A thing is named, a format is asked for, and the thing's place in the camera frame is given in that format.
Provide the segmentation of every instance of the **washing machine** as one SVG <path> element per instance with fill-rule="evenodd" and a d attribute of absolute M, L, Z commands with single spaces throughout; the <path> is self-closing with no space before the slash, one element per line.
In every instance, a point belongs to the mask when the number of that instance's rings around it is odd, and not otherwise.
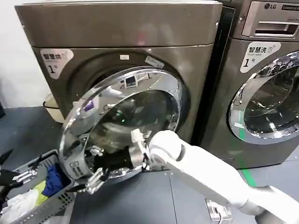
<path fill-rule="evenodd" d="M 235 168 L 282 163 L 299 144 L 299 4 L 223 4 L 192 140 Z"/>
<path fill-rule="evenodd" d="M 135 128 L 146 139 L 170 129 L 190 141 L 221 8 L 211 0 L 16 6 L 67 118 L 62 156 L 77 156 L 81 145 L 93 153 L 115 153 L 131 144 Z M 82 159 L 84 150 L 78 152 Z M 73 179 L 92 168 L 82 163 L 69 165 Z"/>

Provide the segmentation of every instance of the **white wall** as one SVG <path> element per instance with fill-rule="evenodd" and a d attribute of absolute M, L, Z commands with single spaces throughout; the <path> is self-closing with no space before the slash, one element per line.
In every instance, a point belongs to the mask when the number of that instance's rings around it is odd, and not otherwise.
<path fill-rule="evenodd" d="M 14 5 L 24 2 L 0 2 L 0 101 L 3 107 L 40 106 L 50 93 L 14 9 Z"/>

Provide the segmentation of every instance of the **clothing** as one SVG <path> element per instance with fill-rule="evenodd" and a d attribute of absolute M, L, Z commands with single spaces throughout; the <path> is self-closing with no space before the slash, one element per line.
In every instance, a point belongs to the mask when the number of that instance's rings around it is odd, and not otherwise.
<path fill-rule="evenodd" d="M 42 194 L 51 197 L 66 186 L 65 176 L 58 165 L 53 165 L 48 169 L 46 187 Z"/>
<path fill-rule="evenodd" d="M 9 224 L 31 211 L 35 206 L 38 195 L 38 190 L 33 189 L 9 199 L 7 207 L 1 211 L 0 224 Z"/>
<path fill-rule="evenodd" d="M 38 190 L 38 198 L 36 200 L 35 206 L 42 204 L 49 198 L 42 194 L 42 191 L 45 189 L 45 187 L 46 187 L 46 181 L 43 181 L 34 187 L 34 189 Z"/>

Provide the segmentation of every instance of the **washing machine door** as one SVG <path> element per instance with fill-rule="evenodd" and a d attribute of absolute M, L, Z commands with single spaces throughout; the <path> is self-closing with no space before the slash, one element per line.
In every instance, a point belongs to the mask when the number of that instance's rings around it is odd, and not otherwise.
<path fill-rule="evenodd" d="M 176 131 L 185 94 L 177 76 L 151 66 L 122 70 L 104 79 L 66 118 L 59 146 L 65 172 L 75 180 L 91 176 L 95 156 L 132 147 L 131 131 L 136 128 L 146 141 L 161 130 Z M 132 173 L 136 172 L 122 168 L 111 172 L 110 178 Z"/>
<path fill-rule="evenodd" d="M 299 51 L 252 74 L 232 100 L 232 132 L 252 144 L 272 144 L 299 135 Z"/>

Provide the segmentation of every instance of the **label sticker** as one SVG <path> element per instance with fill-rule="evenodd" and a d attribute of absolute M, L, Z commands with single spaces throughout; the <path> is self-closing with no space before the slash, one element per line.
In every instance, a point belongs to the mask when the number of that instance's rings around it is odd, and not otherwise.
<path fill-rule="evenodd" d="M 245 128 L 242 124 L 239 123 L 234 123 L 234 126 L 238 128 Z"/>
<path fill-rule="evenodd" d="M 299 11 L 298 5 L 283 5 L 281 7 L 281 10 L 287 10 L 287 11 Z"/>
<path fill-rule="evenodd" d="M 130 55 L 120 55 L 121 60 L 130 60 Z"/>
<path fill-rule="evenodd" d="M 164 63 L 163 62 L 160 62 L 160 61 L 158 61 L 157 59 L 154 59 L 151 56 L 147 56 L 146 59 L 145 59 L 145 62 L 147 64 L 150 64 L 150 65 L 158 68 L 158 69 L 162 69 L 164 67 Z"/>
<path fill-rule="evenodd" d="M 41 56 L 51 78 L 58 79 L 62 69 L 74 57 L 70 49 L 41 49 Z"/>
<path fill-rule="evenodd" d="M 279 42 L 251 42 L 247 47 L 240 71 L 248 72 L 252 67 L 280 49 Z"/>

